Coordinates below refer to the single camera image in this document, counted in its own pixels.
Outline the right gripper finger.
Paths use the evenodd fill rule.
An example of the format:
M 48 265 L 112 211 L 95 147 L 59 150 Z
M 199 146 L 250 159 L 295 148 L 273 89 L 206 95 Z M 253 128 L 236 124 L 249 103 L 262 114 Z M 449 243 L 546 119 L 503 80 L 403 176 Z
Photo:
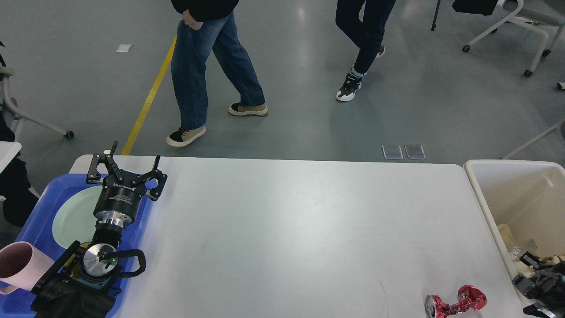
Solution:
M 543 260 L 543 258 L 540 258 L 528 251 L 524 252 L 524 254 L 520 256 L 519 261 L 526 266 L 531 266 L 534 271 L 549 270 L 554 267 L 554 264 L 551 264 L 548 261 Z
M 535 282 L 524 275 L 516 275 L 512 279 L 512 284 L 516 290 L 522 295 L 537 295 L 537 286 Z

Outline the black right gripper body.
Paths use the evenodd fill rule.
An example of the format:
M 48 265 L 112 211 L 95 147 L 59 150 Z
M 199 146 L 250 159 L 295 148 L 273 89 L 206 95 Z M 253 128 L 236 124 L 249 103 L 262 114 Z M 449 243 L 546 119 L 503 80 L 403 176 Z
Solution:
M 523 292 L 527 299 L 535 299 L 547 310 L 563 310 L 565 306 L 565 263 L 535 272 L 528 278 Z

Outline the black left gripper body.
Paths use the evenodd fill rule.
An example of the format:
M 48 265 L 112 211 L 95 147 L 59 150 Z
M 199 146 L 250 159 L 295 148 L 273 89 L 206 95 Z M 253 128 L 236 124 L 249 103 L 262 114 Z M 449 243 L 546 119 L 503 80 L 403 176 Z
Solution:
M 136 219 L 141 199 L 147 188 L 144 184 L 129 183 L 123 177 L 125 184 L 119 183 L 119 178 L 107 175 L 102 182 L 102 191 L 93 211 L 99 224 L 109 224 L 124 228 Z

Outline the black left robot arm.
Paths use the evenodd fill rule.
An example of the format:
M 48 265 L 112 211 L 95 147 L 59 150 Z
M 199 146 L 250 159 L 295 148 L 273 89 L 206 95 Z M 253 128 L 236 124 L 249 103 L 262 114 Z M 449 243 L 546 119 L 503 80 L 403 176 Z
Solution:
M 115 283 L 147 268 L 143 251 L 119 246 L 142 199 L 157 201 L 168 176 L 159 169 L 159 155 L 144 174 L 119 168 L 116 148 L 117 142 L 109 153 L 93 155 L 86 183 L 102 186 L 93 209 L 95 232 L 88 244 L 75 240 L 34 285 L 31 310 L 37 318 L 105 318 L 122 292 Z

